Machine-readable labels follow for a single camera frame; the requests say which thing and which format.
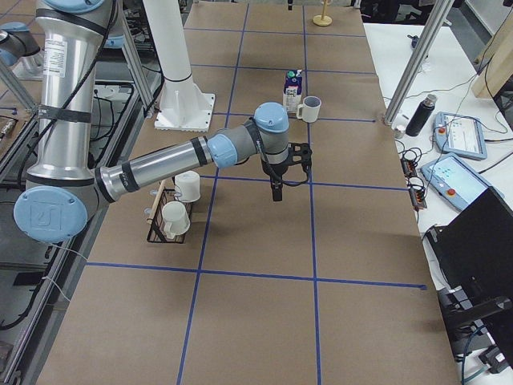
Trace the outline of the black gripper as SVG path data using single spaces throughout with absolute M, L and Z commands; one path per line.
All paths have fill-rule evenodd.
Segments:
M 282 188 L 283 184 L 289 185 L 288 182 L 283 181 L 283 175 L 288 171 L 288 168 L 293 164 L 291 158 L 286 159 L 278 164 L 270 164 L 261 158 L 262 169 L 265 174 L 269 176 L 271 184 L 273 201 L 282 201 Z

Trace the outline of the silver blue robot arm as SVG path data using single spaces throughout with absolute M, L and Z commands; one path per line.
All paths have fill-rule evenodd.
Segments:
M 45 33 L 42 101 L 36 162 L 22 168 L 26 188 L 14 221 L 45 243 L 81 233 L 102 208 L 122 195 L 214 163 L 231 167 L 253 155 L 272 172 L 289 157 L 289 117 L 276 102 L 261 104 L 248 121 L 212 136 L 197 136 L 113 167 L 90 168 L 95 65 L 111 32 L 125 23 L 118 1 L 39 1 L 36 21 Z

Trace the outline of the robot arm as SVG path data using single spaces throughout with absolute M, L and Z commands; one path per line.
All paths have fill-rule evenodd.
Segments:
M 84 14 L 95 10 L 104 1 L 44 1 L 45 4 L 54 7 L 56 10 L 71 14 Z M 189 1 L 178 1 L 180 13 L 183 12 Z M 142 9 L 143 1 L 123 1 L 128 9 Z M 125 38 L 122 31 L 111 28 L 110 34 L 104 47 L 108 49 L 119 49 L 123 46 Z M 35 60 L 35 72 L 42 64 L 42 56 L 39 57 L 41 47 L 33 37 L 28 26 L 23 22 L 8 22 L 1 25 L 1 59 L 8 66 L 12 67 L 21 58 L 32 58 Z

